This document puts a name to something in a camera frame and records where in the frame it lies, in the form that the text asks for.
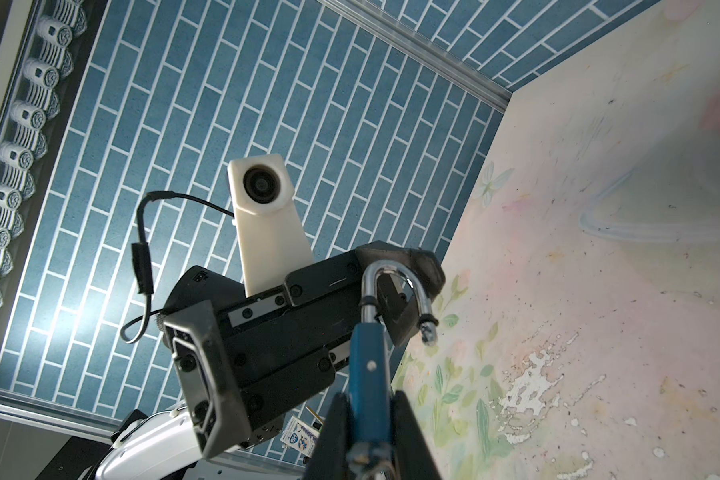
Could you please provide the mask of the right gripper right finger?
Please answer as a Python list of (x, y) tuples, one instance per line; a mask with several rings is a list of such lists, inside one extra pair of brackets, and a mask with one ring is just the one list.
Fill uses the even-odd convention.
[(397, 391), (392, 397), (391, 413), (397, 478), (441, 480), (411, 404), (403, 391)]

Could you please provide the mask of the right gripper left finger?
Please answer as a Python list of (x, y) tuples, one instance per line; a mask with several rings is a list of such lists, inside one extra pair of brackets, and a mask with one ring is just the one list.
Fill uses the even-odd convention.
[(348, 397), (338, 393), (330, 405), (315, 450), (307, 464), (304, 480), (348, 479), (346, 455), (350, 440), (350, 417)]

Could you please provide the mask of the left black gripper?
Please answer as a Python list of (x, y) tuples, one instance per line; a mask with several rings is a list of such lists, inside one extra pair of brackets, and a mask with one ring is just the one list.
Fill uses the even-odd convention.
[(416, 335), (436, 345), (433, 302), (445, 283), (433, 252), (381, 241), (253, 295), (240, 282), (190, 268), (160, 319), (202, 457), (274, 437), (286, 413), (328, 389), (349, 362), (360, 315), (382, 323), (397, 347)]

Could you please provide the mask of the blue padlock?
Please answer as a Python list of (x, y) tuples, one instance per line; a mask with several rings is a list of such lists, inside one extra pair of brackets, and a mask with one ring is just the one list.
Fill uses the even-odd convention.
[(350, 345), (350, 440), (346, 459), (357, 479), (398, 479), (392, 434), (391, 390), (385, 327), (354, 327)]

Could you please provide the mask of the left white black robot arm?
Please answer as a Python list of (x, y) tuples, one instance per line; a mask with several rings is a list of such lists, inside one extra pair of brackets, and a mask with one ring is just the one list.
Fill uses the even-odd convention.
[(281, 437), (309, 479), (435, 479), (388, 348), (437, 341), (436, 256), (373, 242), (278, 274), (269, 287), (200, 266), (157, 317), (184, 395), (132, 412), (99, 459), (62, 451), (84, 479), (179, 479), (200, 460)]

